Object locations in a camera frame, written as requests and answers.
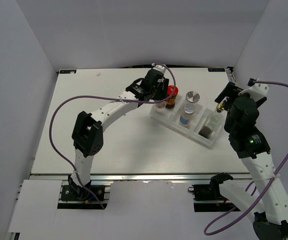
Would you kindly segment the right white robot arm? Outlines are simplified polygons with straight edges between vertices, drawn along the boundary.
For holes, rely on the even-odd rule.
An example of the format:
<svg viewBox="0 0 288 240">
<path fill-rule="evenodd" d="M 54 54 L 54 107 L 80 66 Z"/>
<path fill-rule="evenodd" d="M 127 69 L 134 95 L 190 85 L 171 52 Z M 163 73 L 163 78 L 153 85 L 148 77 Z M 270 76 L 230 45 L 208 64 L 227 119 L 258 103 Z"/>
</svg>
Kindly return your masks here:
<svg viewBox="0 0 288 240">
<path fill-rule="evenodd" d="M 241 89 L 229 82 L 215 102 L 222 104 L 227 111 L 224 130 L 228 133 L 231 147 L 249 171 L 259 195 L 251 196 L 225 173 L 214 176 L 218 181 L 209 187 L 210 195 L 217 200 L 228 199 L 242 214 L 213 232 L 204 229 L 204 234 L 216 235 L 248 217 L 258 239 L 285 240 L 288 239 L 288 195 L 279 171 L 288 160 L 288 153 L 275 167 L 269 144 L 255 125 L 259 117 L 258 108 L 267 100 L 269 86 L 288 88 L 288 84 L 251 78 L 247 85 L 247 89 Z"/>
</svg>

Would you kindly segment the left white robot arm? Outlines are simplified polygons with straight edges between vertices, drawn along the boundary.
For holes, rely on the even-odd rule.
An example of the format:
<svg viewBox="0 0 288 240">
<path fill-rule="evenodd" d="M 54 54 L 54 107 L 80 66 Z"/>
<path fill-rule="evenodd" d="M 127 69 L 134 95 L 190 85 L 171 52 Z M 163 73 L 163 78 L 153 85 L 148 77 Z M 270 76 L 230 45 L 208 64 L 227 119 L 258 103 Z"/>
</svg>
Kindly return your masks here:
<svg viewBox="0 0 288 240">
<path fill-rule="evenodd" d="M 164 77 L 165 67 L 156 65 L 144 78 L 133 81 L 105 106 L 91 113 L 78 114 L 72 133 L 76 169 L 68 178 L 72 194 L 80 200 L 88 198 L 91 185 L 91 167 L 94 156 L 104 144 L 104 131 L 121 116 L 144 103 L 161 101 L 167 97 L 169 80 Z"/>
</svg>

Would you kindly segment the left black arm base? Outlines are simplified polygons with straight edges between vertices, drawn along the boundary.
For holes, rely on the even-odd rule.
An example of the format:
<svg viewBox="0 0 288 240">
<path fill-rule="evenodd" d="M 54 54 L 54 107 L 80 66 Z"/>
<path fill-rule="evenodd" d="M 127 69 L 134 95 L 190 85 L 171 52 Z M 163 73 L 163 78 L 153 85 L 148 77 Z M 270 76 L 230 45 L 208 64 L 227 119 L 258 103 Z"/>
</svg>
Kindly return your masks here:
<svg viewBox="0 0 288 240">
<path fill-rule="evenodd" d="M 110 187 L 103 184 L 90 186 L 103 207 L 88 191 L 78 195 L 68 183 L 63 184 L 60 190 L 57 209 L 65 210 L 104 210 L 108 204 Z"/>
</svg>

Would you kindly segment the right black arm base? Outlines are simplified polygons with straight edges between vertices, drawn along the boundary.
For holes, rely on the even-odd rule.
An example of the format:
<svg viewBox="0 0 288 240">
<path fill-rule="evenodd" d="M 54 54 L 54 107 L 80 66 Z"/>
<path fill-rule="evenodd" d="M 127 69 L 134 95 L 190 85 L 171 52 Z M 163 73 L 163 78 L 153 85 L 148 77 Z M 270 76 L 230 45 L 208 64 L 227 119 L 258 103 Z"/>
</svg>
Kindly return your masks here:
<svg viewBox="0 0 288 240">
<path fill-rule="evenodd" d="M 194 184 L 187 188 L 193 196 L 193 206 L 196 213 L 225 213 L 230 210 L 240 210 L 223 196 L 217 196 L 209 184 Z"/>
</svg>

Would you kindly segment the blue label silver lid jar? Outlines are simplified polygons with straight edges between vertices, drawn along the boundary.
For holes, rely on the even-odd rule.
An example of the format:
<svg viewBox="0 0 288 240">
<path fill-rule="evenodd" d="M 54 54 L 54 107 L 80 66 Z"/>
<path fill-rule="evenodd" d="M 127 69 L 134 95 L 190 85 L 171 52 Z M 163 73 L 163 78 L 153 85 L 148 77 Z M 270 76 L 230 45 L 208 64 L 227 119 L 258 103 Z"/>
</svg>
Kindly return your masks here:
<svg viewBox="0 0 288 240">
<path fill-rule="evenodd" d="M 192 103 L 184 104 L 179 118 L 179 123 L 183 127 L 188 128 L 194 113 L 195 113 L 194 104 Z"/>
</svg>

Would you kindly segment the red lid sauce jar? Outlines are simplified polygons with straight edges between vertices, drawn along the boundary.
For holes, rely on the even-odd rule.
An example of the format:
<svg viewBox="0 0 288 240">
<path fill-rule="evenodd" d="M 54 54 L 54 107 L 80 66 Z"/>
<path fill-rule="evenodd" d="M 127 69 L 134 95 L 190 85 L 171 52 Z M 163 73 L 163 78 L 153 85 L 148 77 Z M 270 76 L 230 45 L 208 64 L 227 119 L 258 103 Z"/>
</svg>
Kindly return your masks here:
<svg viewBox="0 0 288 240">
<path fill-rule="evenodd" d="M 178 92 L 179 92 L 178 88 L 175 87 L 174 85 L 170 85 L 168 87 L 167 96 L 169 97 L 169 99 L 166 101 L 165 106 L 167 109 L 172 109 L 175 107 Z"/>
</svg>

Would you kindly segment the dark sauce glass bottle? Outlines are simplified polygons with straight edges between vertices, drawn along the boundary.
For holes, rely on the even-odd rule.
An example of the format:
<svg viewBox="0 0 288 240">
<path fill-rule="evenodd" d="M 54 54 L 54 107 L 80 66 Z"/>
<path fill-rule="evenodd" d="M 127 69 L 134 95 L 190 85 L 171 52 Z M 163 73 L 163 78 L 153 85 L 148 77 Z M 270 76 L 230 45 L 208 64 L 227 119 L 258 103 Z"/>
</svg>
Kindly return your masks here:
<svg viewBox="0 0 288 240">
<path fill-rule="evenodd" d="M 207 116 L 205 122 L 203 123 L 199 135 L 206 138 L 210 139 L 212 134 L 219 128 L 220 124 L 223 121 L 223 111 L 224 105 L 226 104 L 226 100 L 220 102 L 215 110 Z"/>
</svg>

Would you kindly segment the tall silver lid spice jar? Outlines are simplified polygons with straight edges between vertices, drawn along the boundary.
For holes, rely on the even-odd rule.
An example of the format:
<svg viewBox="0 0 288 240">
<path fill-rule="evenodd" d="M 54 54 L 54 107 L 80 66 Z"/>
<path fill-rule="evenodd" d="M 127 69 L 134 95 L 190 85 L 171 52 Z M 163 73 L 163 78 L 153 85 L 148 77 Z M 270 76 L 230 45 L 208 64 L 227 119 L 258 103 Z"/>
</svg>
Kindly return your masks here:
<svg viewBox="0 0 288 240">
<path fill-rule="evenodd" d="M 196 104 L 200 100 L 200 95 L 196 91 L 188 91 L 185 95 L 186 104 Z"/>
</svg>

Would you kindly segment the small red white lid jar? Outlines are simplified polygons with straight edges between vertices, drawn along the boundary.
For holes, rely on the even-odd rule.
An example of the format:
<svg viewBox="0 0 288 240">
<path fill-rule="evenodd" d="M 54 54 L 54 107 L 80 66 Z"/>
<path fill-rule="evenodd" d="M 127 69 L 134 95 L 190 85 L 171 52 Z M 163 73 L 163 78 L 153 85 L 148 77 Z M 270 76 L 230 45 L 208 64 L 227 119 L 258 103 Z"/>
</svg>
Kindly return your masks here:
<svg viewBox="0 0 288 240">
<path fill-rule="evenodd" d="M 163 102 L 160 102 L 160 103 L 156 103 L 155 106 L 158 108 L 158 109 L 163 109 L 165 108 L 167 105 L 166 101 L 163 101 Z"/>
</svg>

